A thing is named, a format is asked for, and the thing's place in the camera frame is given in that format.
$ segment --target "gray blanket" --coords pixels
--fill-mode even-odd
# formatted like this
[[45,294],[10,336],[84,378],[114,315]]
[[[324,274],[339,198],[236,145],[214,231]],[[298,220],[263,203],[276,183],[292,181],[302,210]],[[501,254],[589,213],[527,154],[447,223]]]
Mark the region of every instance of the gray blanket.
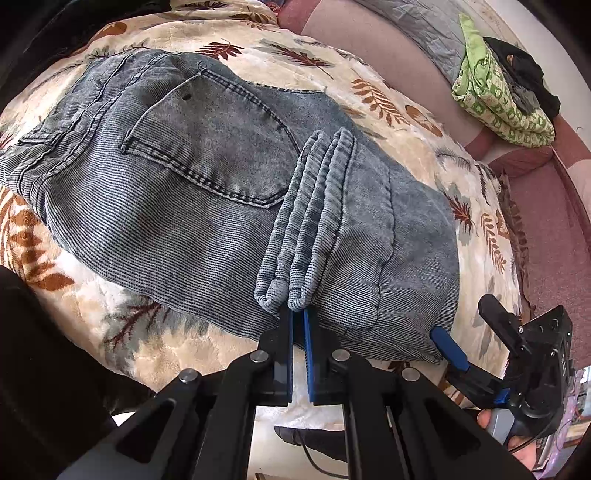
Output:
[[355,0],[390,20],[412,38],[445,75],[455,82],[466,53],[458,15],[452,0]]

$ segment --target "sofa cushion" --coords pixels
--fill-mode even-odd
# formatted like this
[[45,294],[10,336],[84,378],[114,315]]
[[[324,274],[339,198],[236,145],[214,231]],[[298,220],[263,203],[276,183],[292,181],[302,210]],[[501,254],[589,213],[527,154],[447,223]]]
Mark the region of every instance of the sofa cushion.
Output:
[[495,135],[489,135],[484,125],[455,102],[449,82],[419,46],[353,0],[291,0],[281,9],[278,22],[361,57],[393,89],[427,108],[476,160],[494,141]]

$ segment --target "pink sofa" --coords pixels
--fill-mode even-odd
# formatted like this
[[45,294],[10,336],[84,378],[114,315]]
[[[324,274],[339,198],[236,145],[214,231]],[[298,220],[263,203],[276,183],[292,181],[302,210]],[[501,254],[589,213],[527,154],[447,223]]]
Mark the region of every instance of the pink sofa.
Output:
[[571,355],[591,364],[591,224],[569,172],[589,170],[591,152],[568,123],[555,120],[552,147],[511,145],[462,110],[450,85],[423,51],[391,23],[353,0],[288,0],[279,25],[347,50],[394,89],[429,109],[476,160],[505,170],[527,236],[530,302],[536,314],[562,303],[573,321]]

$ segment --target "jeans back pocket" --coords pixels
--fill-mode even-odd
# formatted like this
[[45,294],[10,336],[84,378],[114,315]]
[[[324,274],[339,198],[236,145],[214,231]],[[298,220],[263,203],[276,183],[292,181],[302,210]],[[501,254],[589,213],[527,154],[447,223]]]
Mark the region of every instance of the jeans back pocket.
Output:
[[293,135],[263,101],[206,69],[149,107],[120,150],[258,207],[281,201],[299,155]]

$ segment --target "pocket stitching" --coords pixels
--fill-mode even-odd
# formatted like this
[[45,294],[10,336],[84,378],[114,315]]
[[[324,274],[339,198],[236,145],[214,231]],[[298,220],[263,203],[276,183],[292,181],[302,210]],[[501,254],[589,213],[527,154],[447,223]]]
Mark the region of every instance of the pocket stitching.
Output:
[[166,152],[162,152],[157,148],[153,147],[152,145],[148,145],[140,140],[137,140],[136,138],[127,139],[126,145],[121,144],[119,148],[123,153],[130,152],[131,154],[139,155],[140,157],[145,158],[146,160],[155,161],[156,163],[162,165],[165,168],[169,168],[170,170],[177,173],[178,175],[181,175],[183,178],[187,179],[191,183],[199,185],[200,187],[204,188],[209,192],[212,192],[216,195],[227,198],[229,200],[239,201],[241,203],[246,203],[248,205],[271,207],[278,203],[287,192],[287,188],[284,188],[281,189],[279,192],[274,193],[273,195],[263,198],[249,197],[248,195],[239,193],[231,193],[225,190],[224,188],[216,185],[214,182],[210,181],[206,177],[197,174],[193,169],[189,168],[188,166],[180,164],[173,157],[170,157]]
[[287,187],[284,189],[279,190],[277,193],[269,195],[267,197],[251,197],[245,194],[230,192],[226,188],[221,185],[216,184],[215,182],[211,181],[207,177],[199,174],[189,166],[183,165],[179,163],[175,158],[168,155],[166,152],[161,151],[159,148],[155,147],[147,143],[144,139],[140,139],[137,136],[134,136],[134,130],[138,126],[138,124],[144,119],[144,116],[147,112],[153,109],[156,105],[164,100],[164,98],[169,95],[174,89],[178,88],[180,85],[183,85],[198,76],[203,76],[208,78],[209,80],[217,83],[218,85],[223,86],[224,88],[230,89],[237,95],[241,95],[246,98],[251,103],[255,104],[259,108],[262,108],[269,116],[278,124],[278,126],[285,131],[288,138],[290,139],[292,146],[295,149],[296,155],[300,155],[300,149],[297,145],[296,139],[294,138],[293,134],[289,130],[289,127],[286,126],[283,121],[275,114],[273,110],[271,110],[259,97],[254,95],[253,93],[249,92],[240,84],[234,83],[231,80],[223,77],[207,68],[200,69],[199,73],[193,75],[192,77],[188,78],[187,80],[179,83],[173,89],[165,94],[158,102],[154,105],[150,106],[136,121],[134,126],[128,131],[124,140],[119,145],[119,150],[121,153],[131,153],[131,154],[138,154],[145,158],[146,160],[154,160],[157,163],[161,164],[164,167],[169,167],[171,170],[176,172],[177,174],[181,175],[185,179],[191,181],[192,183],[201,186],[202,188],[217,194],[221,197],[235,200],[241,203],[246,203],[248,205],[255,205],[255,206],[262,206],[262,207],[271,207],[279,202],[286,194]]

